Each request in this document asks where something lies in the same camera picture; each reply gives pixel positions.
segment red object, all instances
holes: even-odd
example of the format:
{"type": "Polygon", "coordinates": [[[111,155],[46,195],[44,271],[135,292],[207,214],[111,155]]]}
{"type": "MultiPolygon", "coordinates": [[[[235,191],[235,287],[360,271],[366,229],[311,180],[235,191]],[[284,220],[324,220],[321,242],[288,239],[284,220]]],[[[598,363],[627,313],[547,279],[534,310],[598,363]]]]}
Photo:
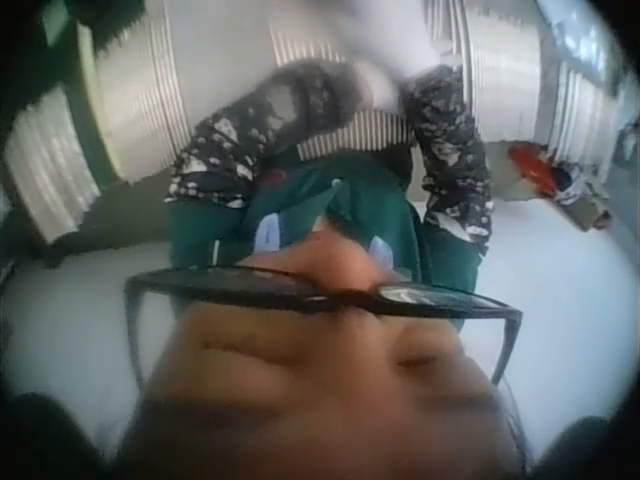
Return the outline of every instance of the red object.
{"type": "Polygon", "coordinates": [[[518,166],[521,175],[533,183],[540,193],[549,197],[556,195],[556,183],[551,167],[538,158],[533,147],[511,147],[509,156],[518,166]]]}

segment glasses lens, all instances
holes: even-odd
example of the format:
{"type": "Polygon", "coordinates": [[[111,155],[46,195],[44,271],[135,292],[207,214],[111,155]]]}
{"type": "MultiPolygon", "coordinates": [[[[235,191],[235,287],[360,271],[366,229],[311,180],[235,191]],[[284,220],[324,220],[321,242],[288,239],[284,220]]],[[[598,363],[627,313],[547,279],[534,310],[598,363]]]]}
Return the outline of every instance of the glasses lens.
{"type": "Polygon", "coordinates": [[[153,283],[166,287],[190,288],[201,291],[246,293],[278,293],[310,296],[318,293],[313,285],[284,273],[238,267],[207,270],[167,270],[152,274],[153,283]]]}
{"type": "Polygon", "coordinates": [[[381,287],[378,293],[385,299],[412,305],[431,305],[454,309],[503,308],[489,299],[454,290],[419,284],[403,284],[381,287]]]}
{"type": "Polygon", "coordinates": [[[474,360],[489,378],[493,376],[504,347],[505,320],[467,321],[460,333],[465,354],[474,360]]]}

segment green shirt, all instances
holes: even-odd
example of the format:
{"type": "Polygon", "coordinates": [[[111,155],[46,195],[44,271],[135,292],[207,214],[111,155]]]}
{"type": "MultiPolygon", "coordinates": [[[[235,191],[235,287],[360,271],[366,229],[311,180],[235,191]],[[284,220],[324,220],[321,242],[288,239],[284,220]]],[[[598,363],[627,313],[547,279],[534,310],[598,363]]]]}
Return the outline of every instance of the green shirt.
{"type": "Polygon", "coordinates": [[[326,215],[383,266],[414,282],[475,290],[481,256],[469,242],[422,222],[394,175],[363,152],[272,162],[244,209],[192,200],[169,204],[175,267],[234,265],[256,251],[302,241],[326,215]]]}

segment nose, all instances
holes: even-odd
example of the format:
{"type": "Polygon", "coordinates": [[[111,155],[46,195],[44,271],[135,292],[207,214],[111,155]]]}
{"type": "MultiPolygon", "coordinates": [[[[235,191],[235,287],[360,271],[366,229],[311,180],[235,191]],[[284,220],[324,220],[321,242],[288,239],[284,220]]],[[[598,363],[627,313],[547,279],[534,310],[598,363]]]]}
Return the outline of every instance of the nose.
{"type": "Polygon", "coordinates": [[[357,308],[331,314],[325,325],[311,354],[316,392],[369,420],[397,411],[399,380],[387,325],[357,308]]]}
{"type": "Polygon", "coordinates": [[[397,279],[394,272],[378,266],[364,248],[334,231],[314,233],[293,247],[254,255],[242,264],[296,273],[329,292],[370,291],[397,279]]]}

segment floor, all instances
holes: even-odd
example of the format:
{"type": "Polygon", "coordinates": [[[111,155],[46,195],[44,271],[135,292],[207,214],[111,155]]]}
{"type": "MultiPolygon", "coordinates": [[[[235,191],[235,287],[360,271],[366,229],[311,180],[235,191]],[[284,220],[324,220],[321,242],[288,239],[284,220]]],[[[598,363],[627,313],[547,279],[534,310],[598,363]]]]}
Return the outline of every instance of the floor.
{"type": "MultiPolygon", "coordinates": [[[[56,398],[107,455],[136,401],[123,282],[166,263],[167,245],[152,243],[68,258],[57,270],[33,264],[2,305],[14,329],[4,362],[14,391],[56,398]]],[[[506,377],[536,457],[578,418],[614,413],[637,368],[639,288],[608,233],[582,233],[542,201],[500,202],[478,292],[525,313],[506,377]]],[[[173,326],[164,298],[148,299],[142,325],[149,372],[173,326]]],[[[501,341],[471,324],[463,339],[481,365],[501,341]]]]}

